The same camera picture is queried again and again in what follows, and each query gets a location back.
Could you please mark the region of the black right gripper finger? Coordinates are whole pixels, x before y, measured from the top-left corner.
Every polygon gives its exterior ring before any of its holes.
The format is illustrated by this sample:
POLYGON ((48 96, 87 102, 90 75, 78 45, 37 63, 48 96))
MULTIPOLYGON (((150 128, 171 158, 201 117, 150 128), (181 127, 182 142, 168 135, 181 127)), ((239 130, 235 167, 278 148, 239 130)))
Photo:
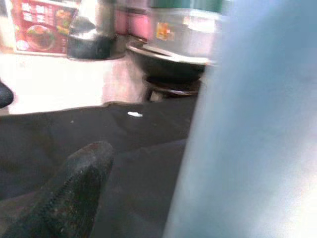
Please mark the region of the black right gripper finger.
POLYGON ((89 238, 113 161, 106 141, 70 155, 0 238, 89 238))

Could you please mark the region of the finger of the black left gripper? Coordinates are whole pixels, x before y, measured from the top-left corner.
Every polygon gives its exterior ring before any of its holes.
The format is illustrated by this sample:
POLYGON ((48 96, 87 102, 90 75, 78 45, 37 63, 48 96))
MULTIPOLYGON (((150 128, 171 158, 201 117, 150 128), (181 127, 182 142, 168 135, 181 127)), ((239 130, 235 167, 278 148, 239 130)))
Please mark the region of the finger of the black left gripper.
POLYGON ((14 100, 13 92, 0 81, 0 108, 7 107, 14 100))

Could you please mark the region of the white plastic table leg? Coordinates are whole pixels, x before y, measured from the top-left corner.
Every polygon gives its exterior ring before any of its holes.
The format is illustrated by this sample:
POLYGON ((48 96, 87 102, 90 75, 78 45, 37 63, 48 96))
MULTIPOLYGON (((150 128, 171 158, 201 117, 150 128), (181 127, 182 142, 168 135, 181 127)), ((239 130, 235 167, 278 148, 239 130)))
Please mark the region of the white plastic table leg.
POLYGON ((163 238, 317 238, 317 0, 234 0, 163 238))

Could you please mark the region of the white lace covered stand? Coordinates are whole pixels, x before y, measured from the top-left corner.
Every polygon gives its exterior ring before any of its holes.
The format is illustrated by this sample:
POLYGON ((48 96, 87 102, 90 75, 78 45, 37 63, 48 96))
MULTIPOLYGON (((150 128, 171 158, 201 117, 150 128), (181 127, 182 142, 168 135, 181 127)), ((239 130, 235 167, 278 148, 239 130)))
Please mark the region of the white lace covered stand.
POLYGON ((0 79, 14 101, 0 116, 140 102, 143 73, 129 56, 115 60, 0 54, 0 79))

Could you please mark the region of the orange lid storage box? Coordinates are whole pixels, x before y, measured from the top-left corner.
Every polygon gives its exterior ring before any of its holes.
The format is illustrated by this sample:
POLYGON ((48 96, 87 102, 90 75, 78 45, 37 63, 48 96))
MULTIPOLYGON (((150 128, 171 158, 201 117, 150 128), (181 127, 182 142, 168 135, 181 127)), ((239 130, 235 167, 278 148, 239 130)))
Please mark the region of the orange lid storage box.
POLYGON ((6 0, 13 24, 14 51, 66 55, 70 24, 81 0, 6 0))

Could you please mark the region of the black plastic bag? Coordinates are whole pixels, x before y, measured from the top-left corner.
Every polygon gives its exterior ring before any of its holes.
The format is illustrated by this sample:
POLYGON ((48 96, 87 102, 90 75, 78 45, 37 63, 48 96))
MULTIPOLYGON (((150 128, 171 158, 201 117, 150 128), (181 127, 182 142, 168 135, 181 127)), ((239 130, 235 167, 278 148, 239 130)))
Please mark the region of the black plastic bag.
POLYGON ((113 57, 115 0, 81 0, 69 28, 67 56, 80 60, 113 57))

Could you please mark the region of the pink container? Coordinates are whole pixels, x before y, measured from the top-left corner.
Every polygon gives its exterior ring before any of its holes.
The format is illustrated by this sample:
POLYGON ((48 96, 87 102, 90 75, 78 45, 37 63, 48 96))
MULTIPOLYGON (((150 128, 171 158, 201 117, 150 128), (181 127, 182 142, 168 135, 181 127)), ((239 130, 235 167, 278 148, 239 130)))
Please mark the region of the pink container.
POLYGON ((141 39, 150 37, 150 17, 143 8, 118 8, 115 10, 115 31, 141 39))

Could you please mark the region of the clear plastic storage container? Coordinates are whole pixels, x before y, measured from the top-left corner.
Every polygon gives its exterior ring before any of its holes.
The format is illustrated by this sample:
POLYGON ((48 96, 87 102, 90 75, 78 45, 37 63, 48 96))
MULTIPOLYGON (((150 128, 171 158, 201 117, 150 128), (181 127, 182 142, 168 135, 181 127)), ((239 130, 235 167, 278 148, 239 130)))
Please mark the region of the clear plastic storage container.
POLYGON ((147 48, 168 56, 209 58, 219 13, 192 8, 151 8, 147 48))

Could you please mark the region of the green pot lid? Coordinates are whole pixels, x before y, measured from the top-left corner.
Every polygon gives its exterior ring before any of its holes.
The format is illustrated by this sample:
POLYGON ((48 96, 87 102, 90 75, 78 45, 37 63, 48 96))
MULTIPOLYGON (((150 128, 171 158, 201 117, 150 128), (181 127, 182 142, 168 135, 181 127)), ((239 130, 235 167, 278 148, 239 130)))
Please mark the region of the green pot lid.
POLYGON ((190 8, 221 12, 223 0, 149 0, 151 8, 190 8))

